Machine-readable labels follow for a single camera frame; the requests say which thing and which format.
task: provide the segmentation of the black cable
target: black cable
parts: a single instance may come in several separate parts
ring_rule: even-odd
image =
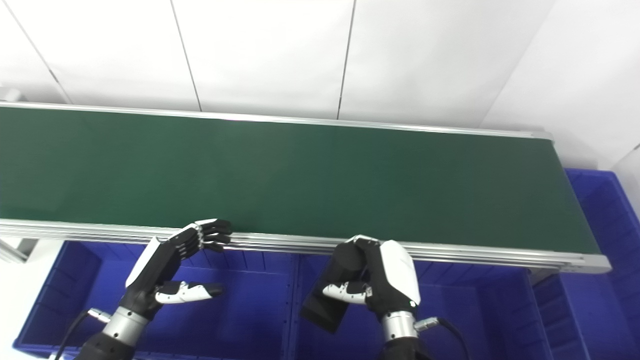
[[[449,332],[451,332],[451,334],[453,334],[453,336],[455,336],[458,341],[460,341],[462,349],[465,351],[465,357],[467,358],[467,360],[471,360],[471,357],[469,356],[469,349],[467,348],[467,343],[465,343],[465,340],[462,338],[462,333],[458,329],[456,329],[456,327],[453,326],[452,323],[448,322],[447,319],[438,318],[438,323],[442,325],[442,327],[449,330]]]
[[[60,343],[60,348],[58,349],[58,352],[56,353],[56,357],[54,358],[54,360],[60,360],[60,357],[62,356],[62,352],[65,350],[65,347],[67,347],[67,341],[69,340],[69,337],[71,337],[71,334],[73,334],[73,332],[76,330],[78,325],[80,325],[82,320],[84,320],[84,318],[86,318],[87,315],[89,315],[89,310],[84,310],[82,313],[79,313],[76,319],[74,320],[74,322],[72,322],[71,325],[69,325],[69,328],[67,329],[67,333],[65,334],[65,337],[62,338],[62,342]]]

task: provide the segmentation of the panel seam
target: panel seam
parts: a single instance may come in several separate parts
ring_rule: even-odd
[[[353,18],[356,14],[356,1],[353,0],[353,7],[351,9],[351,21],[349,22],[349,35],[347,36],[347,50],[344,54],[344,66],[342,67],[342,81],[340,82],[340,97],[338,98],[338,112],[335,116],[336,120],[340,119],[340,107],[342,106],[342,92],[344,91],[344,78],[347,74],[347,61],[349,60],[349,46],[351,45],[351,32],[353,31]]]
[[[13,18],[15,23],[18,25],[18,27],[22,31],[22,34],[27,38],[27,41],[29,42],[29,44],[31,44],[31,47],[33,48],[33,50],[36,52],[36,54],[40,58],[40,61],[42,61],[44,66],[49,71],[49,75],[51,75],[51,77],[56,82],[56,84],[58,84],[58,88],[60,89],[61,95],[64,98],[65,102],[67,104],[73,104],[73,101],[71,101],[71,98],[69,97],[69,94],[67,94],[67,91],[62,86],[62,84],[60,83],[60,81],[58,80],[56,75],[53,73],[53,70],[51,69],[51,67],[49,66],[47,61],[44,59],[44,56],[42,56],[42,53],[40,52],[40,50],[38,50],[38,47],[36,47],[36,44],[33,42],[31,37],[29,36],[29,34],[27,34],[27,31],[24,29],[24,26],[22,26],[22,23],[20,23],[20,20],[18,20],[18,17],[15,16],[15,13],[13,12],[13,10],[9,6],[9,4],[6,2],[6,0],[2,0],[2,2],[4,3],[4,6],[6,7],[7,11],[9,12],[9,14],[11,14],[11,17]]]
[[[175,6],[173,0],[169,0],[171,4],[171,11],[173,13],[173,19],[175,20],[175,27],[178,30],[178,36],[180,37],[180,44],[182,45],[182,52],[184,53],[184,59],[187,62],[187,69],[189,70],[189,77],[191,78],[191,84],[193,85],[193,92],[196,94],[196,100],[198,101],[198,109],[202,111],[202,105],[200,104],[200,96],[198,95],[198,88],[196,82],[193,79],[193,71],[191,71],[191,63],[189,62],[189,56],[187,55],[187,48],[184,46],[184,40],[182,39],[182,31],[180,30],[180,24],[178,23],[178,15],[175,13]]]

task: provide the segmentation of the black robotic finger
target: black robotic finger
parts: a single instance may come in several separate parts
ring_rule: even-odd
[[[222,219],[199,220],[195,222],[202,228],[204,234],[222,233],[231,234],[231,223]]]
[[[224,248],[219,243],[203,243],[202,247],[205,249],[213,250],[215,252],[223,252]]]
[[[208,242],[208,241],[216,241],[218,243],[225,243],[228,244],[231,242],[231,237],[227,234],[221,234],[221,233],[213,233],[211,235],[207,235],[204,237],[204,241]]]

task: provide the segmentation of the robotic hand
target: robotic hand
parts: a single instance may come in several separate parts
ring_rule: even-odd
[[[365,304],[382,324],[385,345],[379,360],[429,359],[418,331],[437,321],[415,321],[418,279],[411,255],[398,242],[358,235],[336,246],[301,316],[335,332],[349,304]]]
[[[129,360],[138,338],[163,304],[211,299],[222,293],[220,284],[171,281],[180,262],[200,249],[222,252],[220,243],[229,243],[231,224],[220,219],[196,221],[166,241],[153,238],[133,267],[126,291],[112,315],[90,315],[106,322],[102,332],[93,335],[76,360]]]

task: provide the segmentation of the blue storage crate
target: blue storage crate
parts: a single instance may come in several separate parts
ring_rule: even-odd
[[[640,222],[612,172],[566,171],[608,274],[561,274],[534,289],[556,360],[640,359]]]
[[[143,246],[67,242],[14,342],[38,357],[58,349],[66,328],[83,309],[112,313]],[[137,359],[282,358],[289,341],[297,257],[274,252],[199,252],[176,279],[222,282],[225,294],[212,300],[166,305],[137,346]],[[85,320],[69,340],[76,355],[104,325]]]
[[[64,244],[15,348],[47,357],[57,350],[82,309],[112,312],[140,245]],[[138,359],[375,359],[380,324],[364,306],[351,306],[336,335],[300,319],[301,301],[327,256],[270,252],[200,252],[176,279],[222,282],[226,293],[191,304],[167,305],[138,345]],[[474,360],[551,359],[527,271],[500,266],[416,262],[423,298],[420,316],[450,319]],[[68,353],[102,324],[87,319]],[[461,359],[443,328],[420,335],[437,360]]]
[[[300,256],[291,332],[297,348],[290,348],[289,357],[376,359],[383,345],[382,329],[366,307],[350,306],[336,334],[296,316],[327,260],[328,256]],[[526,270],[431,262],[415,266],[422,297],[419,317],[450,320],[462,332],[474,360],[551,359]],[[459,342],[442,327],[425,331],[420,338],[434,359],[464,358]]]

